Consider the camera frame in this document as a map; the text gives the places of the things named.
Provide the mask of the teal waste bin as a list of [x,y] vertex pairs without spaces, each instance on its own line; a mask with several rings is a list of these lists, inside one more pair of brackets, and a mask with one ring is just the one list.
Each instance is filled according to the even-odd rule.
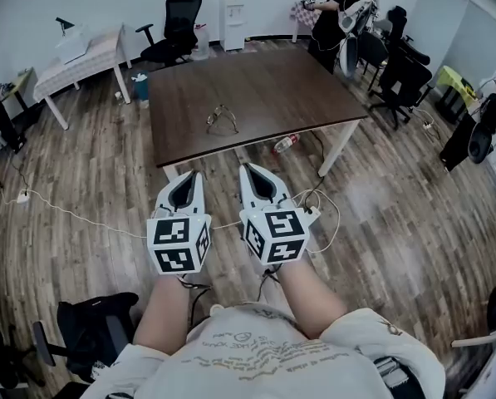
[[141,101],[149,100],[148,72],[138,71],[131,76],[134,85],[135,96]]

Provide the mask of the black mesh office chair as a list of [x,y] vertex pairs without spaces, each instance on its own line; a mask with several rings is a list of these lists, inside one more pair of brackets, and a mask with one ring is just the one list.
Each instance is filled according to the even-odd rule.
[[162,40],[155,42],[151,36],[152,23],[135,30],[143,32],[150,44],[140,57],[148,62],[163,63],[165,67],[188,62],[198,41],[194,26],[201,5],[202,0],[166,0]]

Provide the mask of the thin bent metal wire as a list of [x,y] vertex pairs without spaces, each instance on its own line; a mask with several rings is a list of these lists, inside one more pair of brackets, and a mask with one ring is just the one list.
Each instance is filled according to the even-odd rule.
[[206,133],[215,136],[237,135],[236,116],[226,105],[217,106],[206,120]]

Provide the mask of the clear water jug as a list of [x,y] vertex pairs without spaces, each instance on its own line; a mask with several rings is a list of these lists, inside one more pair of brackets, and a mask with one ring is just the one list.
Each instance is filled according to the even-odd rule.
[[196,36],[197,42],[191,52],[191,58],[194,61],[202,61],[209,58],[209,31],[207,25],[195,24],[194,34]]

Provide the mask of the person's white printed t-shirt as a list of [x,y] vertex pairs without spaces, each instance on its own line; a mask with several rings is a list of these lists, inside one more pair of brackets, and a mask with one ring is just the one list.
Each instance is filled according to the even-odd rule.
[[286,314],[248,303],[215,312],[171,356],[126,346],[81,399],[393,399],[401,375],[443,399],[437,357],[369,308],[310,340]]

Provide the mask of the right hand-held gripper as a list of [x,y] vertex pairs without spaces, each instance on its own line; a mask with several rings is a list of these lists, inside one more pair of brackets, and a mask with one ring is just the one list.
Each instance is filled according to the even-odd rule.
[[304,208],[295,205],[285,183],[254,163],[239,168],[242,239],[263,266],[299,260],[310,239]]

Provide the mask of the person's left forearm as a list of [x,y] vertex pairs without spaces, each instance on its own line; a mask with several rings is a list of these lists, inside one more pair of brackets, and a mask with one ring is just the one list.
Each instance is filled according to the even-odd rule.
[[189,322],[189,290],[176,276],[160,275],[135,331],[133,344],[167,355],[185,345]]

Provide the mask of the black high-back office chair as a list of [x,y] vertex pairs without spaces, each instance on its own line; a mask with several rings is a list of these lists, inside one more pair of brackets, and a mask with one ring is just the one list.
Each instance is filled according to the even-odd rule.
[[390,46],[399,47],[424,66],[430,64],[430,57],[417,51],[408,41],[403,38],[405,25],[407,23],[407,12],[400,6],[394,6],[388,11],[386,19],[391,23],[391,30],[387,36]]
[[392,42],[387,66],[379,80],[380,90],[371,90],[368,93],[369,97],[379,97],[381,103],[370,105],[369,110],[387,108],[392,114],[395,131],[399,128],[399,114],[407,124],[410,117],[403,107],[419,105],[418,101],[424,95],[421,89],[433,76],[428,68],[429,64],[430,57],[414,49],[405,40]]

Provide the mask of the person's right forearm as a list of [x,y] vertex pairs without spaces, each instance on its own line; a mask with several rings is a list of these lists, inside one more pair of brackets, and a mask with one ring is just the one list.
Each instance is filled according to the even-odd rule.
[[305,259],[284,264],[277,271],[277,278],[306,337],[319,338],[338,318],[347,314],[344,302]]

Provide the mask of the yellow side table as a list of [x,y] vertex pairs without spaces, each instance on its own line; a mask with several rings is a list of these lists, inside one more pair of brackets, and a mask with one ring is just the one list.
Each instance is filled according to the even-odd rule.
[[436,85],[446,87],[442,97],[435,103],[436,109],[450,124],[457,124],[477,101],[473,87],[449,66],[440,68]]

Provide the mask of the white water dispenser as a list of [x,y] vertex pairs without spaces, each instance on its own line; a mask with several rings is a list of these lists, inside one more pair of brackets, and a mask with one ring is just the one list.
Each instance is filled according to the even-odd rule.
[[219,41],[226,51],[244,49],[245,0],[219,0]]

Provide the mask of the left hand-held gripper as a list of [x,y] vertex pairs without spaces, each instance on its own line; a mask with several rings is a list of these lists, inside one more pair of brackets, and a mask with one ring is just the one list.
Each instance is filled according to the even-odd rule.
[[211,221],[202,174],[190,170],[171,180],[158,193],[146,223],[147,249],[158,273],[199,273],[211,246]]

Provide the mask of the white table with checkered cloth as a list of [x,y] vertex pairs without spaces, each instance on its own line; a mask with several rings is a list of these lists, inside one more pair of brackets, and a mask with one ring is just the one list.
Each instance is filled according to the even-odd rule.
[[125,25],[121,23],[117,29],[102,33],[91,39],[86,53],[68,63],[54,59],[50,66],[38,77],[33,89],[33,98],[40,103],[45,101],[66,131],[68,124],[52,99],[52,95],[66,87],[79,89],[79,82],[103,71],[112,70],[118,82],[125,104],[130,104],[130,94],[122,76],[120,64],[125,62],[132,68],[129,57],[125,54]]

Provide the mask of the plastic bottle with red label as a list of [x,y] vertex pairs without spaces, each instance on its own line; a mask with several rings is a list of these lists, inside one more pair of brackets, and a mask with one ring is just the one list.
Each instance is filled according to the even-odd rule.
[[272,153],[274,155],[282,154],[285,150],[288,150],[290,147],[296,144],[299,141],[299,139],[300,139],[299,133],[295,133],[283,137],[280,141],[278,141],[274,145],[272,149]]

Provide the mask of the small checkered cloth table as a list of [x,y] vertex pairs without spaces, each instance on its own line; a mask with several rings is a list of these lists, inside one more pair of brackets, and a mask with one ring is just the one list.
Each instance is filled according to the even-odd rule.
[[292,42],[296,43],[300,32],[312,31],[321,15],[320,10],[309,11],[305,9],[301,2],[295,2],[290,11],[290,18],[294,21]]

